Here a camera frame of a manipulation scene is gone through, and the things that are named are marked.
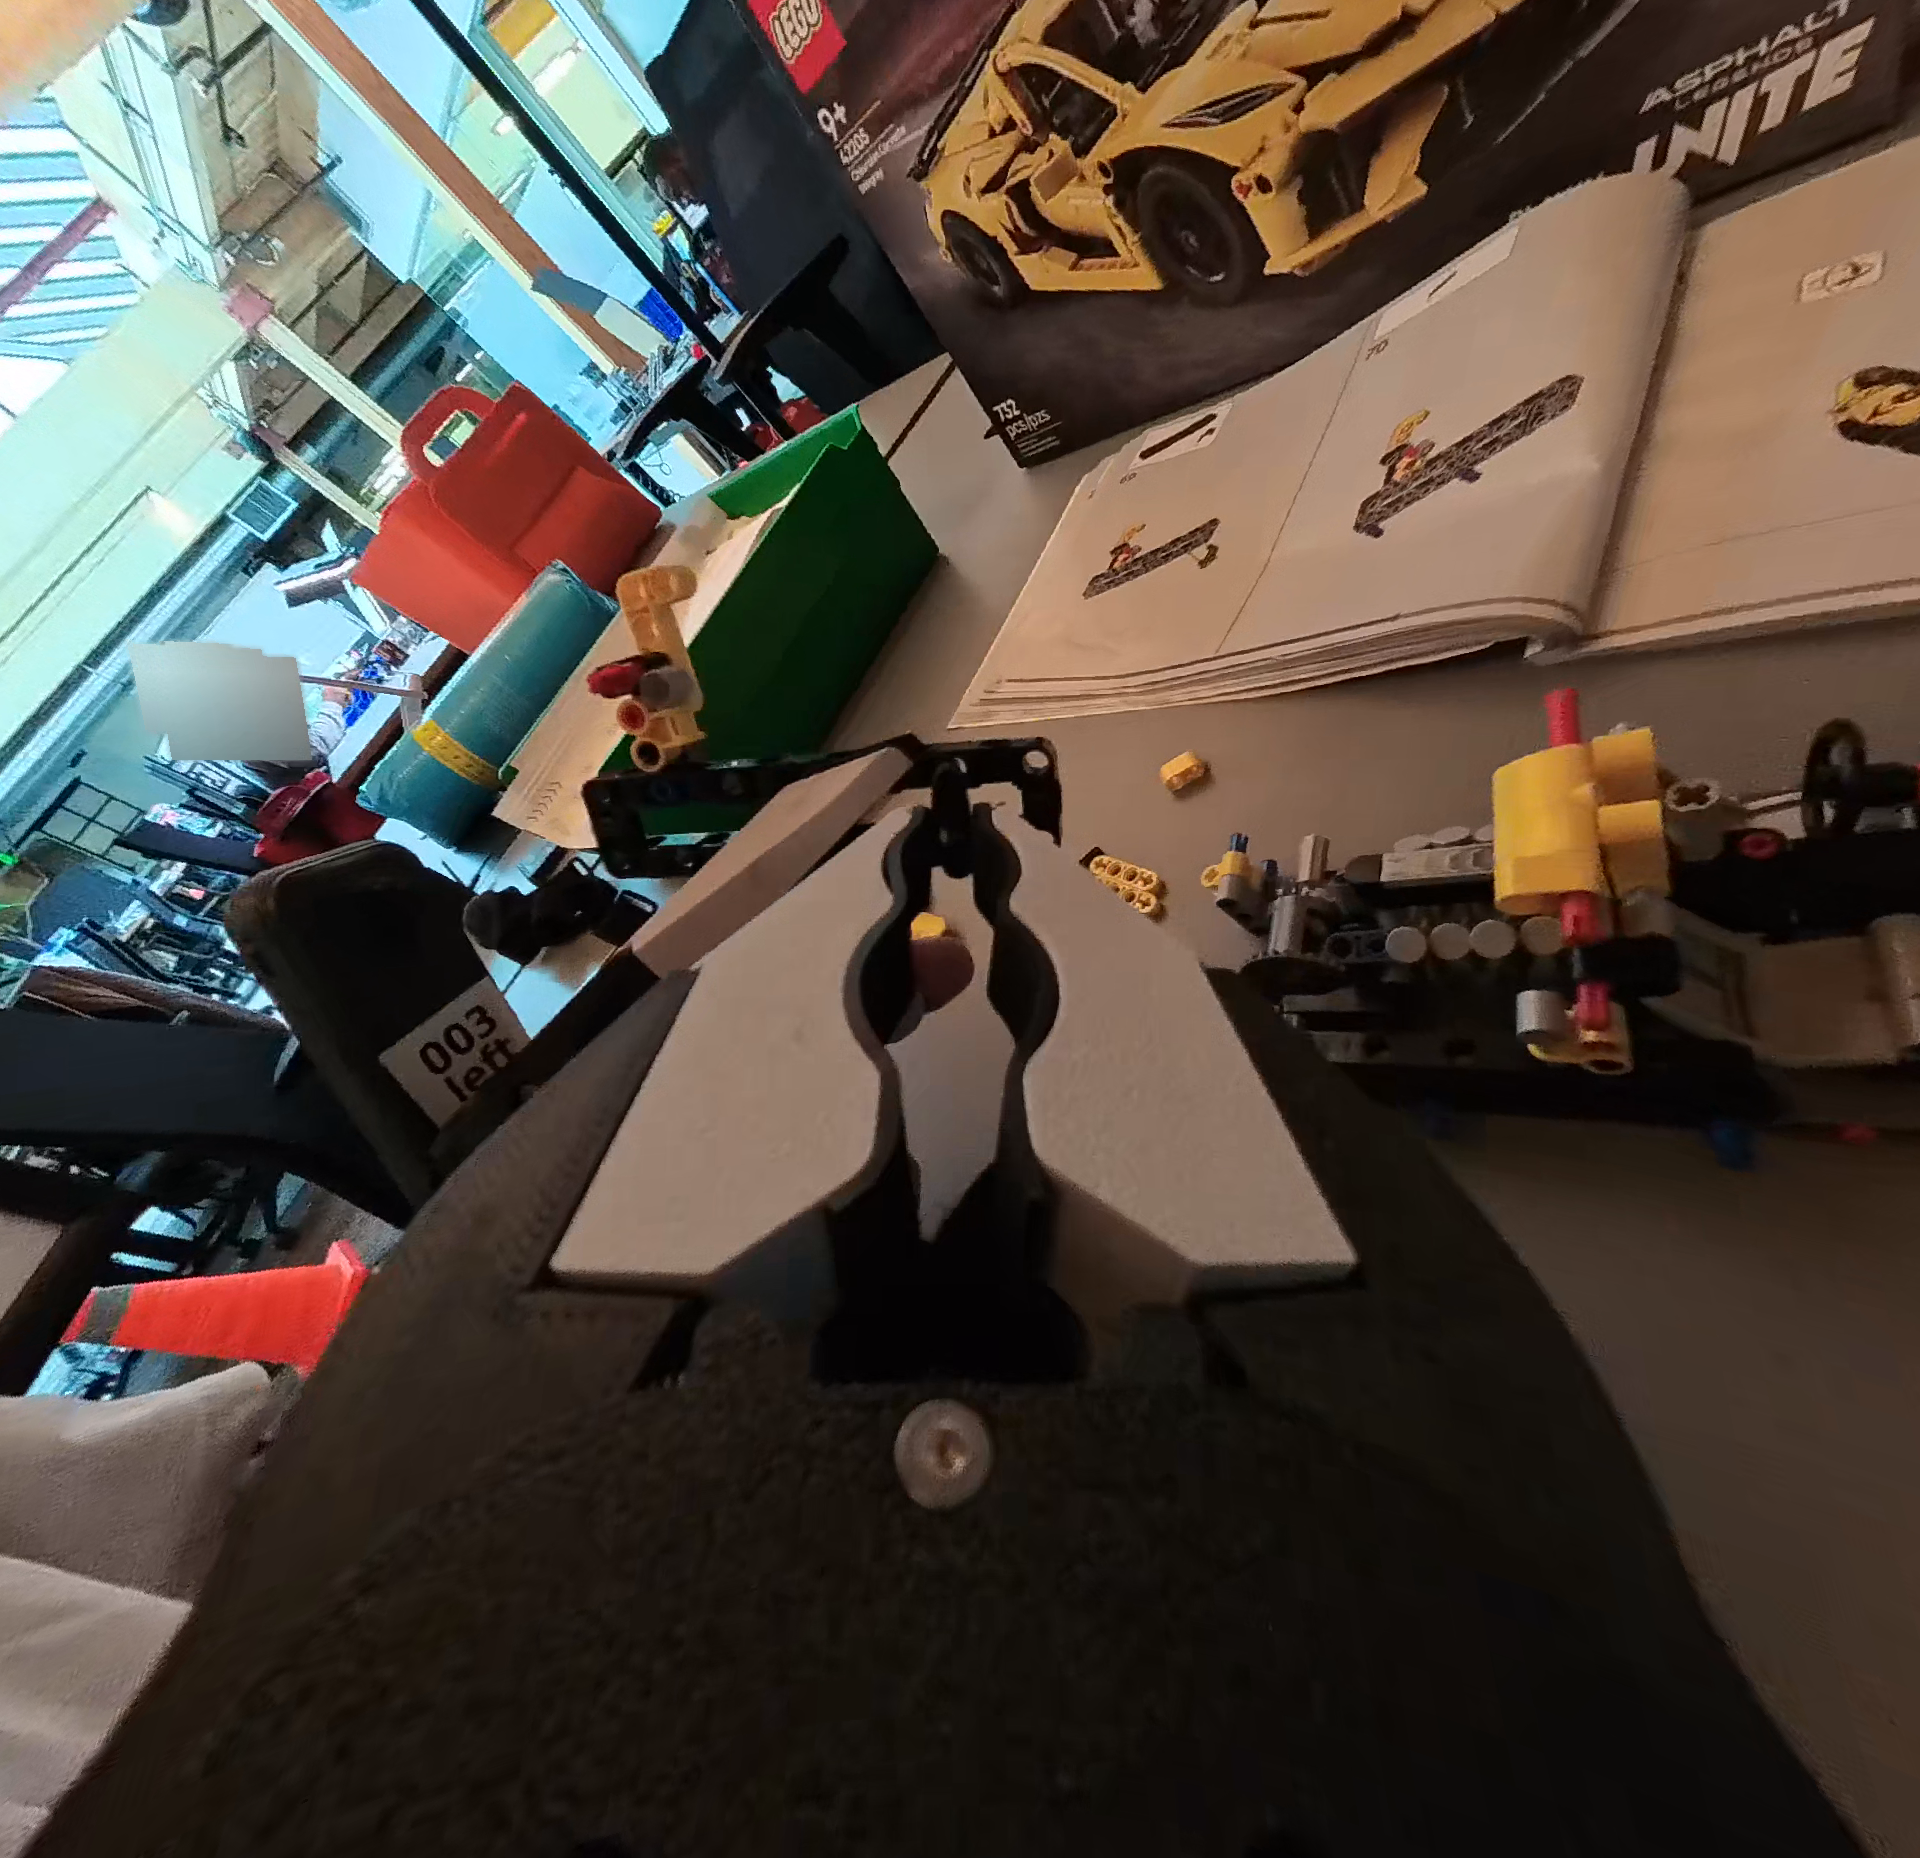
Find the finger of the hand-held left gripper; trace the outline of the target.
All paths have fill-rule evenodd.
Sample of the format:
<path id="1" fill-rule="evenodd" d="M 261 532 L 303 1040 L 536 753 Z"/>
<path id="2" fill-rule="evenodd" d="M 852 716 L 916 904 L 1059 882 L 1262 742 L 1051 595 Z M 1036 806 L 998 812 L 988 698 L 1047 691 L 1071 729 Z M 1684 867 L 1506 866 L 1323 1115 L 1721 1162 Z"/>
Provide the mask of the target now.
<path id="1" fill-rule="evenodd" d="M 897 737 L 803 772 L 628 939 L 628 959 L 655 981 L 696 966 L 779 904 L 849 833 L 869 820 L 899 793 L 921 755 L 921 742 Z"/>

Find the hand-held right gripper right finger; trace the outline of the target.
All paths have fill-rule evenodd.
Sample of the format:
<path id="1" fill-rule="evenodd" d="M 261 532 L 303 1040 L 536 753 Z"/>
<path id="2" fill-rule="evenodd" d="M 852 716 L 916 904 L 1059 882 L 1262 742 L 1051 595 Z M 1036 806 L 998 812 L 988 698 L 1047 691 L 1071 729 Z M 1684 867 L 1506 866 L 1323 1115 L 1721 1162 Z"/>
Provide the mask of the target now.
<path id="1" fill-rule="evenodd" d="M 1201 963 L 1005 806 L 980 812 L 998 1162 L 1087 1325 L 1348 1282 L 1356 1247 Z"/>

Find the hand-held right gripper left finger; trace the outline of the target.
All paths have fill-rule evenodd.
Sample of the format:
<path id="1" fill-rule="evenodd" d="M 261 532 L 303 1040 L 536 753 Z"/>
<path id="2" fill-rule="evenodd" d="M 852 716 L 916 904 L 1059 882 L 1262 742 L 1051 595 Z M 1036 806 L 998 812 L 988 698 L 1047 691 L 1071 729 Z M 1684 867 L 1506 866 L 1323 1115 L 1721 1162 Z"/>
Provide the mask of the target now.
<path id="1" fill-rule="evenodd" d="M 690 976 L 583 1195 L 555 1282 L 834 1282 L 832 1222 L 901 1137 L 890 1038 L 916 1014 L 908 806 Z"/>

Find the black toy brick frame assembly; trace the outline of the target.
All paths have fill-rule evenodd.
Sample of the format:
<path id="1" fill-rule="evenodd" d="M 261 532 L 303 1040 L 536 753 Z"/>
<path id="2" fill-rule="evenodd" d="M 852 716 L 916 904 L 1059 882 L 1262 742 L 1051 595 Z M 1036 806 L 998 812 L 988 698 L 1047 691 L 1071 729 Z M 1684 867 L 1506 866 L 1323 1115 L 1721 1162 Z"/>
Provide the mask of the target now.
<path id="1" fill-rule="evenodd" d="M 618 881 L 688 878 L 716 863 L 774 797 L 831 769 L 901 755 L 859 812 L 899 793 L 926 790 L 940 815 L 937 860 L 961 873 L 970 859 L 970 806 L 980 788 L 1012 788 L 1020 816 L 1056 845 L 1065 841 L 1057 753 L 1047 739 L 942 742 L 912 735 L 819 755 L 718 760 L 701 723 L 707 695 L 693 668 L 678 607 L 693 598 L 687 567 L 644 567 L 615 585 L 631 653 L 589 670 L 589 692 L 614 706 L 626 737 L 622 769 L 604 768 L 583 785 L 589 852 Z"/>

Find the toy car chassis assembly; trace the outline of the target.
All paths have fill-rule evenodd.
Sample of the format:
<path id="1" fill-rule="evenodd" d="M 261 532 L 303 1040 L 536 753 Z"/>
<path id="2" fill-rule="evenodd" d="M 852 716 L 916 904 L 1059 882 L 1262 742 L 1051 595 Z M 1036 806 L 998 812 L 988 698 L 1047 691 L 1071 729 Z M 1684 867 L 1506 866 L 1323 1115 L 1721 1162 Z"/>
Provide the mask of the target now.
<path id="1" fill-rule="evenodd" d="M 1478 833 L 1275 863 L 1253 992 L 1397 1106 L 1692 1129 L 1735 1168 L 1763 1129 L 1913 1130 L 1916 765 L 1830 719 L 1741 799 L 1574 691 L 1546 719 Z"/>

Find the black toy car set box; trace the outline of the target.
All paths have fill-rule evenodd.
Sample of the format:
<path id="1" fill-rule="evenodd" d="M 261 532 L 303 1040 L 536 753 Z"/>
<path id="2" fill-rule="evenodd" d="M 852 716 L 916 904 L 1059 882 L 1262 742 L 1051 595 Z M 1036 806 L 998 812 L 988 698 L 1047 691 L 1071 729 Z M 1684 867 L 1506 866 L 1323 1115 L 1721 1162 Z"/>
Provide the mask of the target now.
<path id="1" fill-rule="evenodd" d="M 1891 120 L 1916 0 L 732 0 L 1038 464 L 1307 357 L 1601 178 Z"/>

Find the red jacket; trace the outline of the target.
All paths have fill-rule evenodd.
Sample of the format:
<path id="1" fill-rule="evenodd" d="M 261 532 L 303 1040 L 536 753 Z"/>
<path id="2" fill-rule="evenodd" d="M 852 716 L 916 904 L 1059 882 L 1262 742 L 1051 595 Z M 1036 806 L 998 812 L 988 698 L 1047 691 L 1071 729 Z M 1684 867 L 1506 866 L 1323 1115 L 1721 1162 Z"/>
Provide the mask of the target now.
<path id="1" fill-rule="evenodd" d="M 258 845 L 253 860 L 284 867 L 337 848 L 377 838 L 384 819 L 358 804 L 325 768 L 274 790 L 255 812 Z"/>

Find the green plastic bin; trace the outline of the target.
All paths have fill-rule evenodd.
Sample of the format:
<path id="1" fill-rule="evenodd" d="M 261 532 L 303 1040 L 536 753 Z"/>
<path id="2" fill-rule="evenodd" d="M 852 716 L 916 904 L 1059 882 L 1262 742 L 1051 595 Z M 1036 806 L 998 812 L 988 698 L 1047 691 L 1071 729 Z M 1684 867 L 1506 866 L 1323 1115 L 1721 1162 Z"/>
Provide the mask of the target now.
<path id="1" fill-rule="evenodd" d="M 700 501 L 732 521 L 781 506 L 693 637 L 718 760 L 814 750 L 863 684 L 938 547 L 856 407 Z"/>

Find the teal rolled mat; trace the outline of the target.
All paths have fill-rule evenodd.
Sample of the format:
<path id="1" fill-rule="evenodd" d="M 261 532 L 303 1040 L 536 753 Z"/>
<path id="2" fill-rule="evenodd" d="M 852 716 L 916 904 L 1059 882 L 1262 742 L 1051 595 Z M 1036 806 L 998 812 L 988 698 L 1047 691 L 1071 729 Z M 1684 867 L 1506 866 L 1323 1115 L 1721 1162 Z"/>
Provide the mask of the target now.
<path id="1" fill-rule="evenodd" d="M 516 748 L 614 619 L 610 595 L 551 565 L 375 765 L 358 804 L 458 845 L 493 812 Z"/>

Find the orange traffic cone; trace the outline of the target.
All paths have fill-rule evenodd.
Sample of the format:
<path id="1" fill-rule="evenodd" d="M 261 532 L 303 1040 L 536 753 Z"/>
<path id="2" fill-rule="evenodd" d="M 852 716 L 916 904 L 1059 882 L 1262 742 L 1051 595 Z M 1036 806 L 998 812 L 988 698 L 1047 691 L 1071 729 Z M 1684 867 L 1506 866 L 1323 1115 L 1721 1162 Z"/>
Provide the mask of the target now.
<path id="1" fill-rule="evenodd" d="M 101 1286 L 60 1343 L 290 1367 L 307 1381 L 369 1276 L 353 1246 L 332 1243 L 317 1265 Z"/>

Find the red bag-shaped container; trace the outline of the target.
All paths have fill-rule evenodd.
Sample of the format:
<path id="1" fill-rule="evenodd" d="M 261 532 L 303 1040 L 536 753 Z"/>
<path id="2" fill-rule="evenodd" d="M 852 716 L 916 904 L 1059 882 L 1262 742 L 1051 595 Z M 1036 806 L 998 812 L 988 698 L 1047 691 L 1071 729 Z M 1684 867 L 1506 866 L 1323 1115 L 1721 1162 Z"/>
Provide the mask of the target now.
<path id="1" fill-rule="evenodd" d="M 554 565 L 609 598 L 660 532 L 660 505 L 525 385 L 445 385 L 400 431 L 409 474 L 355 583 L 477 653 Z"/>

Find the black desk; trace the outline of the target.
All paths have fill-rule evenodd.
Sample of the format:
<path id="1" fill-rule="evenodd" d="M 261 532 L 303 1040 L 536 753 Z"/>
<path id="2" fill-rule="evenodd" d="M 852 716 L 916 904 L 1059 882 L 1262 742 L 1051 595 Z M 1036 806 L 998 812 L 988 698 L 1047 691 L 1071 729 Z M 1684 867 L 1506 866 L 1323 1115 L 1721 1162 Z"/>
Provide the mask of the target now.
<path id="1" fill-rule="evenodd" d="M 631 470 L 675 434 L 735 470 L 932 362 L 940 348 L 926 317 L 863 261 L 834 235 L 729 333 L 688 330 L 648 372 L 609 456 Z"/>

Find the open instruction booklet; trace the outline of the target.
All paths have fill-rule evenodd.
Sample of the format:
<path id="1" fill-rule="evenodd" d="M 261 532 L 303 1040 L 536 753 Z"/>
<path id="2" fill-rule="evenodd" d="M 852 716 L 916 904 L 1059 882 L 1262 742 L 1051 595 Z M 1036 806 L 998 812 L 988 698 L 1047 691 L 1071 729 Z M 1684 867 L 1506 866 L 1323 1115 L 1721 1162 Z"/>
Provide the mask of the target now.
<path id="1" fill-rule="evenodd" d="M 1919 145 L 1586 182 L 1078 484 L 956 731 L 1916 616 Z"/>

